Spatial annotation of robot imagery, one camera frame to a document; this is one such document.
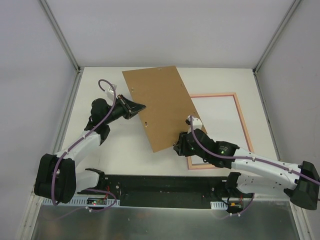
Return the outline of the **brown cardboard backing board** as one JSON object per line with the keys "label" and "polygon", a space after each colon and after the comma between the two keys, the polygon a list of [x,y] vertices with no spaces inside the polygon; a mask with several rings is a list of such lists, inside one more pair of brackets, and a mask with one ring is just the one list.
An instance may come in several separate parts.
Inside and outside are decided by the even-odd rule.
{"label": "brown cardboard backing board", "polygon": [[200,116],[175,66],[122,74],[132,100],[146,106],[138,115],[153,152],[172,147],[179,134],[188,131],[187,117]]}

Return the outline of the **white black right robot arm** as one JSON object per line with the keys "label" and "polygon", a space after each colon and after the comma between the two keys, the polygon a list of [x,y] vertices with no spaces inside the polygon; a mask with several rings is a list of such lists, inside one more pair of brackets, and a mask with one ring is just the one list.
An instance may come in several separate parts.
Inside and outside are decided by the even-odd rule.
{"label": "white black right robot arm", "polygon": [[236,144],[214,141],[200,129],[181,132],[173,147],[179,156],[197,156],[229,173],[225,192],[230,197],[239,194],[286,196],[294,205],[316,210],[320,190],[320,176],[315,166],[278,162],[258,156]]}

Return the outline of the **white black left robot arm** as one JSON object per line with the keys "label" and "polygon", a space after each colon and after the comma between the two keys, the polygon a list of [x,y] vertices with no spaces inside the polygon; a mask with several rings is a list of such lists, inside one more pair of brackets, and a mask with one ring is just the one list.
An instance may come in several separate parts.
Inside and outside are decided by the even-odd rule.
{"label": "white black left robot arm", "polygon": [[68,203],[74,194],[86,189],[96,195],[102,194],[106,188],[104,172],[95,168],[76,172],[76,167],[105,142],[110,133],[110,123],[119,118],[129,120],[145,108],[145,105],[128,100],[121,94],[114,98],[112,105],[103,98],[95,99],[80,138],[67,149],[46,153],[40,159],[35,195],[51,199],[57,205]]}

